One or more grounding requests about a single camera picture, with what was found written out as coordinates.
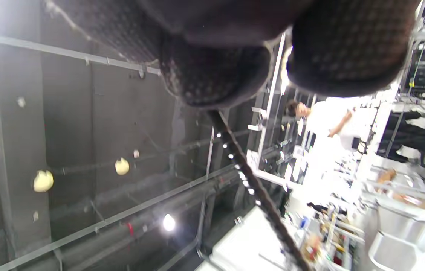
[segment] hand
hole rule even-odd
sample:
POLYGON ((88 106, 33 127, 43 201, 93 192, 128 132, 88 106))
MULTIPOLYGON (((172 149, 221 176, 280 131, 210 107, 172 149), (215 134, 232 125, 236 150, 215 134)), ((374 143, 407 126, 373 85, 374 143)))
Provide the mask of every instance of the hand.
POLYGON ((348 110, 348 112, 345 114, 345 117, 343 117, 343 121, 347 122, 350 120, 350 118, 352 118, 352 112, 350 110, 348 110))

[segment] sink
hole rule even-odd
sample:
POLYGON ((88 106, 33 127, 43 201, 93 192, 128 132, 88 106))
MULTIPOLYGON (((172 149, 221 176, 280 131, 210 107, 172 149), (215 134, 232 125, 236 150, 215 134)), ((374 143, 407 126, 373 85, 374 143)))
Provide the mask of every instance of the sink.
POLYGON ((368 251, 377 270, 425 271, 425 222, 380 209, 380 227, 368 251))

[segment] concrete ceiling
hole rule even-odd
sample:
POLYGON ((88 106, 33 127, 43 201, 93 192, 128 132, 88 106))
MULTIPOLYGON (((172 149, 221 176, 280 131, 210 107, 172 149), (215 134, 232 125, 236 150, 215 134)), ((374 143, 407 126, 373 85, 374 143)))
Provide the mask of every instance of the concrete ceiling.
MULTIPOLYGON (((0 35, 121 59, 50 17, 41 2, 0 2, 0 35)), ((253 104, 226 112, 234 131, 247 129, 253 104)), ((176 101, 157 75, 141 78, 135 70, 0 45, 0 266, 204 176, 210 136, 205 114, 176 101), (181 149, 201 140, 201 146, 181 149), (131 161, 123 176, 114 170, 120 157, 131 161), (54 173, 54 187, 35 193, 33 177, 45 169, 54 173)), ((245 134, 238 140, 248 143, 245 134)), ((211 171, 229 163, 217 144, 211 171)), ((235 177, 227 176, 214 182, 235 177)), ((205 193, 212 193, 209 212, 220 210, 209 217, 215 227, 252 205, 242 204, 237 185, 218 190, 214 182, 119 219, 21 269, 157 269, 195 237, 205 193), (222 196, 214 200, 218 192, 222 196), (153 225, 173 211, 182 226, 168 236, 153 225)))

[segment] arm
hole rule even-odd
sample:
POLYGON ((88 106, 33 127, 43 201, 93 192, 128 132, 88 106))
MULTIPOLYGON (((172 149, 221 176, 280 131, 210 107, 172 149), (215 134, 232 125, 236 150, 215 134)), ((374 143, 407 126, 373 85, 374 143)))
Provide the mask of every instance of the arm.
POLYGON ((328 137, 333 137, 335 134, 338 134, 351 118, 352 118, 352 112, 348 110, 347 114, 345 114, 345 117, 343 117, 340 123, 337 126, 335 126, 335 128, 330 130, 330 134, 328 134, 328 137))

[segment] hair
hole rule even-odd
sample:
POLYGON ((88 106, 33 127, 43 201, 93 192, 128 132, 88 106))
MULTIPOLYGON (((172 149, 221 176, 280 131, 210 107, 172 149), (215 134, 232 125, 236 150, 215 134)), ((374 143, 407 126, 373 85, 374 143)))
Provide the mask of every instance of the hair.
POLYGON ((296 117, 298 104, 299 103, 295 100, 289 100, 286 103, 285 115, 288 115, 293 118, 296 117))

